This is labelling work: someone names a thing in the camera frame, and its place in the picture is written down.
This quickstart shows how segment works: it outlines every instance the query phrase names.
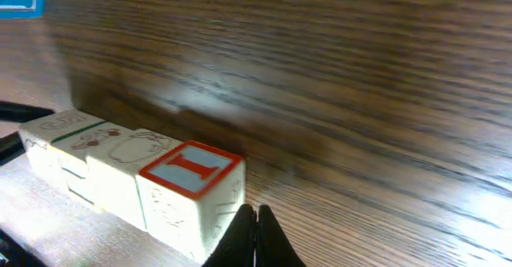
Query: green line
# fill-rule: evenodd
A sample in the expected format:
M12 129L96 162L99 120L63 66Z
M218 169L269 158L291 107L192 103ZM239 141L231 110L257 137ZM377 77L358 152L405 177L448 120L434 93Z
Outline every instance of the green line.
M81 133L81 132L83 132L83 131L89 130L89 129L94 128L94 127L96 127L96 126L100 126L100 125L101 125L101 124L103 124L103 123L106 123L106 121L102 121L102 122L94 123L93 125L89 125L89 126L86 126L86 127L84 127L84 128L81 128L81 129L79 129L79 130L75 130L75 131L73 131L73 132L71 132L71 133L64 134L64 135L62 135L62 136L60 136L60 137L57 137L57 138L55 138L54 140L52 140L52 141L51 141L51 143L59 142L59 141L64 140L64 139L66 139L66 138L68 138L68 137L71 137L71 136L73 136L73 135L75 135L75 134L79 134L79 133Z

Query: row of blocks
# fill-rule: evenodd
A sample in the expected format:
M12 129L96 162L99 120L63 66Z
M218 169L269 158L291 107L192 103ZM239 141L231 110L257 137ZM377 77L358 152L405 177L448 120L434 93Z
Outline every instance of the row of blocks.
M20 126L30 164L197 262L214 251L245 197L241 157L77 110Z

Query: brown table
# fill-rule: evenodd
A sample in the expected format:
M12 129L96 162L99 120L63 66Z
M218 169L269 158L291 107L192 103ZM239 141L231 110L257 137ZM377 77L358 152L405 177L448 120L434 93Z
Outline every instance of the brown table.
M46 2L1 99L244 154L308 266L512 265L512 0ZM28 169L0 228L48 265L195 265Z

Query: wood grain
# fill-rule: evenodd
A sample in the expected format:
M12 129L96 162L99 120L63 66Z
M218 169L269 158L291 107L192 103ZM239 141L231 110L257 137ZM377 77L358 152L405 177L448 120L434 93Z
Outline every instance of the wood grain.
M512 0L46 1L2 99L245 154L308 266L512 265Z

